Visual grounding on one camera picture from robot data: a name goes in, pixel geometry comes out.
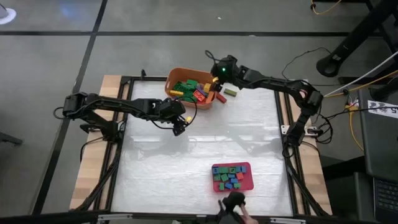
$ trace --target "gray floor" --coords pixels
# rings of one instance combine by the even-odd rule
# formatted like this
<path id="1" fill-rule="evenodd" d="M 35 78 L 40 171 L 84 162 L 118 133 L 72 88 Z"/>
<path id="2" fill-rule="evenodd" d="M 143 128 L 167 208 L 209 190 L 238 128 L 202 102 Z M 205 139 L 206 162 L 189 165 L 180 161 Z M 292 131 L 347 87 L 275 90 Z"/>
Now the gray floor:
<path id="1" fill-rule="evenodd" d="M 2 30 L 92 30 L 100 1 L 0 0 L 17 11 L 17 18 Z M 310 1 L 145 1 L 109 0 L 102 31 L 264 31 L 349 32 L 367 14 L 364 4 L 340 4 L 325 16 L 315 16 Z M 318 4 L 322 11 L 330 4 Z M 75 83 L 88 36 L 0 35 L 0 131 L 22 138 L 23 145 L 0 145 L 0 217 L 30 212 L 49 158 L 60 121 L 52 110 L 62 106 Z M 232 54 L 238 64 L 281 77 L 294 56 L 317 47 L 333 49 L 342 37 L 207 37 L 108 36 L 97 37 L 81 91 L 97 93 L 103 75 L 167 76 L 174 67 L 209 70 L 216 57 Z M 368 39 L 347 59 L 340 75 L 361 75 L 389 56 L 382 39 Z M 336 83 L 315 70 L 325 51 L 308 54 L 285 72 L 289 78 L 312 83 Z M 320 87 L 328 93 L 334 87 Z M 327 99 L 323 114 L 343 109 L 345 99 Z M 360 138 L 359 118 L 355 117 Z M 79 167 L 79 149 L 86 135 L 72 121 L 53 178 L 44 212 L 68 210 Z M 333 142 L 319 145 L 323 165 L 362 154 L 349 135 L 348 116 L 332 122 Z"/>

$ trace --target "wooden board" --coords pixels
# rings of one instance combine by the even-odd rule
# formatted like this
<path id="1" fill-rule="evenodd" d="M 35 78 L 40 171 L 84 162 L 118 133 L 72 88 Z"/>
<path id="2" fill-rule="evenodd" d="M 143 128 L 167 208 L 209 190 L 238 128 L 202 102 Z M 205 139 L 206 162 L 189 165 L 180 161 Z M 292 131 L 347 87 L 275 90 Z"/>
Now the wooden board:
<path id="1" fill-rule="evenodd" d="M 101 96 L 116 98 L 118 96 L 120 79 L 120 75 L 105 75 L 99 94 Z M 125 94 L 123 98 L 126 98 L 127 91 L 124 91 L 124 93 Z M 284 117 L 284 121 L 287 122 L 288 119 L 283 96 L 281 96 L 280 100 L 282 104 L 282 116 Z M 292 106 L 294 120 L 296 120 L 300 114 L 300 108 L 295 104 L 292 98 L 290 99 L 290 104 Z M 98 113 L 107 120 L 112 120 L 113 112 L 111 111 L 96 110 L 96 113 Z M 87 141 L 98 137 L 101 137 L 100 132 L 90 133 L 88 135 Z M 315 140 L 312 138 L 305 137 L 304 141 L 316 145 Z M 94 142 L 85 147 L 85 153 L 83 154 L 83 160 L 80 164 L 80 170 L 76 180 L 75 190 L 73 192 L 70 208 L 76 208 L 77 206 L 79 206 L 98 183 L 98 180 L 100 178 L 101 166 L 104 159 L 105 148 L 106 142 L 104 141 Z M 305 184 L 311 194 L 314 196 L 315 200 L 322 206 L 322 208 L 326 212 L 331 214 L 329 197 L 326 191 L 326 185 L 323 178 L 319 154 L 311 146 L 305 144 L 302 144 L 299 149 L 302 159 Z M 104 208 L 107 191 L 108 185 L 104 187 L 105 193 L 102 194 L 100 208 Z M 295 192 L 297 197 L 297 204 L 301 205 L 298 206 L 299 213 L 303 214 L 303 207 L 301 202 L 302 199 L 297 186 L 295 188 Z"/>

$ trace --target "white label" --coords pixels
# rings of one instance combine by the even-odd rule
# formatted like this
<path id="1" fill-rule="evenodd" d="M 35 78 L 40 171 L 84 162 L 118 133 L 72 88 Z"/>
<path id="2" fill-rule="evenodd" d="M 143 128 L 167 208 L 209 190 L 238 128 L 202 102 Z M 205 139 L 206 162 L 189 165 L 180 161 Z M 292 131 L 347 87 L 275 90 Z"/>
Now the white label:
<path id="1" fill-rule="evenodd" d="M 396 108 L 377 109 L 377 108 L 386 107 L 386 106 L 395 106 Z M 376 108 L 374 110 L 368 110 L 369 113 L 383 115 L 383 116 L 389 116 L 391 118 L 398 118 L 398 106 L 397 105 L 368 100 L 368 108 Z"/>

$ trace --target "person's hand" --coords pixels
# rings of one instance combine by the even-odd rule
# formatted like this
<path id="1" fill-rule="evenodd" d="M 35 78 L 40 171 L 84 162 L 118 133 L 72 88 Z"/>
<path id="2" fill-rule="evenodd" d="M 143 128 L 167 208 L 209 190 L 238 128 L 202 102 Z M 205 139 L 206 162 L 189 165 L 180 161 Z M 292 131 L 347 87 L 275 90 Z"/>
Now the person's hand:
<path id="1" fill-rule="evenodd" d="M 250 217 L 250 215 L 248 214 L 248 211 L 246 210 L 246 208 L 244 207 L 243 204 L 240 207 L 241 207 L 241 210 L 243 213 L 242 219 L 244 220 L 245 224 L 259 224 L 259 222 L 257 220 Z"/>

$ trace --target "keyboard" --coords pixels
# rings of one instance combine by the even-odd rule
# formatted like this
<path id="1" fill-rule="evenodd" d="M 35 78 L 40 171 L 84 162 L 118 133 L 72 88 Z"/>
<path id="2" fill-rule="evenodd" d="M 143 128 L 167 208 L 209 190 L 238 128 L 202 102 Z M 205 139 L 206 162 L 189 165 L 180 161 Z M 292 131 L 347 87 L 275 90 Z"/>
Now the keyboard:
<path id="1" fill-rule="evenodd" d="M 377 221 L 398 220 L 398 184 L 374 179 L 374 216 Z"/>

